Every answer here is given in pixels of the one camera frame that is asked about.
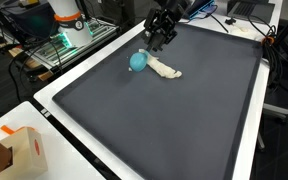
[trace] desk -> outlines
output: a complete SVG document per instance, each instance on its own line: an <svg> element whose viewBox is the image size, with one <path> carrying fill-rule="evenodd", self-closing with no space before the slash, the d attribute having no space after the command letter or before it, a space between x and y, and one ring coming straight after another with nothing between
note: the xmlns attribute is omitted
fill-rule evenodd
<svg viewBox="0 0 288 180"><path fill-rule="evenodd" d="M281 11L282 0L275 0L276 9L273 14L273 19L271 23L277 25L279 14ZM223 12L223 4L219 6L219 14L214 14L221 22L224 22L227 17ZM238 20L238 23L241 23L240 27L248 25L249 22L242 22ZM105 146L103 146L97 139L95 139L91 134L83 129L78 123L76 123L70 116L68 116L59 106L57 106L53 101L52 97L62 90L64 87L69 85L75 79L80 77L86 71L91 69L97 63L105 59L108 55L113 53L116 49L121 47L123 44L128 42L131 38L136 36L143 28L143 22L134 27L132 30L125 33L120 38L116 39L111 44L107 45L100 51L98 51L93 56L89 57L81 64L64 74L62 77L58 78L56 81L46 86L44 89L39 91L34 95L34 98L40 102L54 117L56 117L70 132L72 132L84 145L92 151L99 159L101 159L114 173L116 173L121 179L141 179L141 177L135 173L130 167L128 167L124 162L118 159L112 152L110 152ZM218 32L225 32L220 25L217 24L211 18L193 21L190 23L202 28L207 28L215 30ZM258 25L263 28L263 31L266 31L265 26ZM235 27L226 27L232 32ZM243 36L249 39L256 39L258 35L255 34L251 36ZM246 180L249 179L253 155L255 151L256 139L258 128L260 124L260 118L262 113L262 107L264 102L264 96L266 91L266 84L269 74L269 68L264 61L261 62L259 71L257 74L252 98L250 101L250 107L248 110L248 115L245 122L245 127L242 135L242 140L240 144L240 149L238 152L235 170L233 179L234 180Z"/></svg>
<svg viewBox="0 0 288 180"><path fill-rule="evenodd" d="M42 135L48 171L37 180L105 179L29 102L0 118L0 127L31 126ZM8 135L0 130L0 140Z"/></svg>

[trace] black mat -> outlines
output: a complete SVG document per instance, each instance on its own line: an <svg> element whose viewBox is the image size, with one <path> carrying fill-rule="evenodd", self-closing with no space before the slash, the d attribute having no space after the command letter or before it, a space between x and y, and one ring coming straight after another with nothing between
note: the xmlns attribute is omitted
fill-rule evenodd
<svg viewBox="0 0 288 180"><path fill-rule="evenodd" d="M129 72L128 58L146 47L138 35L54 101L145 179L230 179L261 50L246 39L176 29L156 56L183 77Z"/></svg>

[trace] black cable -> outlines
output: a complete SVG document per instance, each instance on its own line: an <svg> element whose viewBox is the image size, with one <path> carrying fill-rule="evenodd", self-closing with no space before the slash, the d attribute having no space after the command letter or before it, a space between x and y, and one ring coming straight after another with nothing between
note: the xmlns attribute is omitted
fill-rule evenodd
<svg viewBox="0 0 288 180"><path fill-rule="evenodd" d="M1 7L1 9L8 9L8 8L14 8L14 7L20 7L20 6L4 6L4 7Z"/></svg>
<svg viewBox="0 0 288 180"><path fill-rule="evenodd" d="M60 55L58 54L58 51L57 51L56 47L54 46L54 43L51 42L51 41L50 41L50 43L51 43L51 45L53 46L53 48L54 48L54 50L56 52L56 55L57 55L57 58L58 58L58 63L59 63L59 68L60 68L61 74L63 75L63 66L62 66L62 60L60 58Z"/></svg>
<svg viewBox="0 0 288 180"><path fill-rule="evenodd" d="M49 33L49 35L45 38L45 37L41 37L41 36L38 36L38 35L35 35L35 34L31 34L27 31L25 31L24 29L22 29L15 21L12 21L12 24L15 25L17 27L17 29L19 29L20 31L22 31L23 33L27 34L27 35L30 35L32 37L35 37L35 38L38 38L40 39L39 41L35 41L35 42L29 42L31 44L38 44L38 43L42 43L42 42L45 42L45 41L48 41L50 36L52 35L52 32L54 31L54 28L56 27L56 21L53 21L52 23L52 27L51 27L51 31Z"/></svg>
<svg viewBox="0 0 288 180"><path fill-rule="evenodd" d="M84 15L85 15L85 19L86 19L86 21L91 20L91 17L90 17L90 15L88 14L88 10L87 10L87 7L86 7L86 4L85 4L85 1L84 1L84 0L80 0L80 4L79 4L79 3L76 3L76 4L77 4L77 5L81 5L82 10L83 10Z"/></svg>
<svg viewBox="0 0 288 180"><path fill-rule="evenodd" d="M25 52L26 52L26 50L24 50L24 51L22 51L21 53L17 54L17 55L12 59L12 61L10 62L10 64L8 65L8 73L9 73L9 75L11 76L11 79L12 79L12 81L13 81L13 83L14 83L15 92L16 92L16 97L17 97L17 100L18 100L19 103L22 102L22 101L21 101L21 97L20 97L20 92L19 92L19 88L18 88L17 82L16 82L16 80L15 80L15 78L14 78L14 76L13 76L13 73L12 73L12 69L11 69L11 68L12 68L12 64L14 63L14 61L15 61L18 57L22 56Z"/></svg>
<svg viewBox="0 0 288 180"><path fill-rule="evenodd" d="M46 42L42 43L39 47L37 47L37 48L23 61L23 64L22 64L22 66L21 66L21 68L20 68L20 82L21 82L21 84L22 84L22 86L24 87L25 90L28 90L28 89L26 88L26 86L24 85L24 83L23 83L23 81L22 81L22 72L23 72L24 66L26 65L27 61L28 61L29 59L31 59L31 57L32 57L38 50L40 50L40 49L45 45L45 43L46 43Z"/></svg>
<svg viewBox="0 0 288 180"><path fill-rule="evenodd" d="M99 25L102 25L102 26L111 26L111 27L117 27L116 25L110 25L110 24L102 24L101 22L99 22L98 18L96 17L96 14L95 14L95 10L94 10L94 7L93 7L93 4L89 1L86 1L88 2L90 5L91 5L91 8L92 8L92 12L93 12L93 16L94 16L94 19L96 20L96 22L99 24Z"/></svg>
<svg viewBox="0 0 288 180"><path fill-rule="evenodd" d="M213 7L215 7L215 9L212 12L210 12L210 13L206 12L207 14L206 14L206 16L204 18L196 17L196 18L193 18L193 19L189 20L188 22L184 22L184 23L189 23L189 22L191 22L194 19L205 19L205 18L208 18L208 17L211 16L226 31L226 33L229 33L228 30L225 28L225 26L216 17L213 16L213 13L217 10L218 6L217 5L213 5Z"/></svg>
<svg viewBox="0 0 288 180"><path fill-rule="evenodd" d="M228 30L224 27L224 25L218 20L216 19L216 17L214 17L212 14L211 14L211 17L216 21L218 22L218 24L220 24L222 26L222 28L226 31L226 33L228 33Z"/></svg>
<svg viewBox="0 0 288 180"><path fill-rule="evenodd" d="M202 18L201 18L201 17L194 17L194 18L192 18L192 19L190 19L190 20L188 20L188 21L186 21L186 22L182 22L182 23L187 24L187 23L190 23L191 21L193 21L194 19L206 19L206 18L210 17L211 14L213 14L213 13L217 10L217 8L218 8L217 5L213 5L212 7L215 7L215 9L214 9L212 12L210 12L210 13L206 13L205 11L201 11L201 12L206 13L204 17L202 17Z"/></svg>
<svg viewBox="0 0 288 180"><path fill-rule="evenodd" d="M6 45L7 41L5 39L4 30L3 30L3 27L2 27L1 21L0 21L0 29L1 29L1 34L2 34L2 37L3 37L3 41L4 41L5 45Z"/></svg>
<svg viewBox="0 0 288 180"><path fill-rule="evenodd" d="M262 21L269 30L265 34L263 31L261 31L250 19L256 18L260 21ZM282 58L285 62L288 63L288 60L279 53L279 51L274 47L274 40L277 36L277 29L276 26L270 26L267 22L265 22L263 19L257 17L257 16L248 16L248 20L251 23L251 25L264 36L264 39L262 41L262 47L265 58L269 62L270 66L270 72L269 72L269 79L268 79L268 87L273 89L272 92L276 91L279 87L280 80L282 79L283 75L283 65L280 58Z"/></svg>

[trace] metal frame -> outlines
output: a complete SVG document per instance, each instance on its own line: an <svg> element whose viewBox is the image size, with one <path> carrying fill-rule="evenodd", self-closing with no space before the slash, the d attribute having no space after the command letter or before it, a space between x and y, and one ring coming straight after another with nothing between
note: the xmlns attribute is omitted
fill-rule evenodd
<svg viewBox="0 0 288 180"><path fill-rule="evenodd" d="M92 19L88 22L89 25L97 24L99 25L98 28L93 30L93 40L88 45L79 48L72 48L68 49L65 46L59 47L57 50L61 59L62 68L67 67L71 63L78 60L83 55L87 54L88 52L94 50L98 46L102 45L106 41L110 40L114 36L117 35L118 27L112 24L106 23L104 21ZM36 49L32 49L28 51L28 55L31 55ZM36 53L32 55L32 58L38 61L40 64L45 66L47 69L53 71L54 68L60 66L57 54L51 45L51 43L46 43L41 50L38 50Z"/></svg>

